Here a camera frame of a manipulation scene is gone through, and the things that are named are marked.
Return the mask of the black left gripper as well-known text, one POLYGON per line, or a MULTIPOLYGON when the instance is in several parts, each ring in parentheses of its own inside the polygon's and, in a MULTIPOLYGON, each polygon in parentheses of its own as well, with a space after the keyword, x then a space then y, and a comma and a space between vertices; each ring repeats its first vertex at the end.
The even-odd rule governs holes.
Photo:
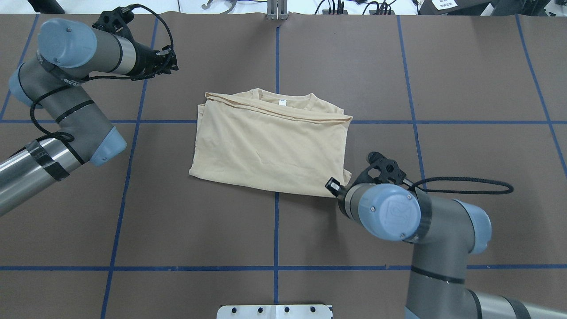
POLYGON ((158 51, 135 42, 134 49, 136 62, 132 69, 132 81, 150 79, 157 74, 172 74, 173 71, 179 70, 176 53, 172 47, 163 47, 158 51))

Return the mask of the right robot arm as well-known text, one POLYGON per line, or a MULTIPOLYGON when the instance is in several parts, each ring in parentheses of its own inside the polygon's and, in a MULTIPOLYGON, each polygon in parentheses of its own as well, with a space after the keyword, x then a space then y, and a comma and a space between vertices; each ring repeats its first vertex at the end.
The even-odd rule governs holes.
POLYGON ((487 248, 491 220, 482 208, 431 196, 409 180, 401 185, 372 179, 326 189, 342 213, 373 236, 413 245, 406 319, 564 319, 565 311, 466 288, 471 254, 487 248))

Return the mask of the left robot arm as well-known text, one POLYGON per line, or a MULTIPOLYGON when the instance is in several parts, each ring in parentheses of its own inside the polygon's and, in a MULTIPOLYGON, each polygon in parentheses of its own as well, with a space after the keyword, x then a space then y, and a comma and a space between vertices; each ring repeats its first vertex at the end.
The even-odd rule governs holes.
POLYGON ((92 72, 137 81, 173 70, 178 70, 173 43, 160 50, 140 44, 127 22, 109 13, 93 26, 63 18, 44 22, 35 57, 9 79, 11 94, 29 107, 42 136, 2 162, 1 214, 81 165, 101 166, 125 150, 125 139, 83 89, 92 72))

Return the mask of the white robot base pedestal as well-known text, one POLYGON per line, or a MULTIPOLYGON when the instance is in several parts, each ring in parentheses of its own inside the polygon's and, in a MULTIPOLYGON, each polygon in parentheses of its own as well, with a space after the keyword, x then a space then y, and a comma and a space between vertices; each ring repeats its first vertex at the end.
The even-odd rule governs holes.
POLYGON ((272 305, 224 305, 216 314, 217 319, 332 319, 331 305, 322 303, 272 304, 272 305))

